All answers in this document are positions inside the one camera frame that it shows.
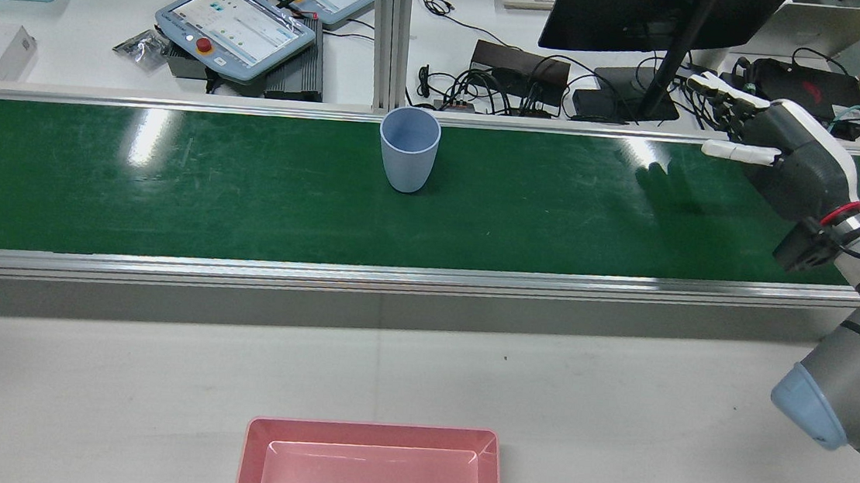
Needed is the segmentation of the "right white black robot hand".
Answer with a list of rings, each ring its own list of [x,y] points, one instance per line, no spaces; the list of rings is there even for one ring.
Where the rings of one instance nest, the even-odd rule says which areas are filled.
[[[744,164],[746,178],[781,218],[822,224],[860,212],[857,168],[850,153],[793,100],[767,101],[712,74],[686,85],[713,104],[727,140],[707,140],[701,151]]]

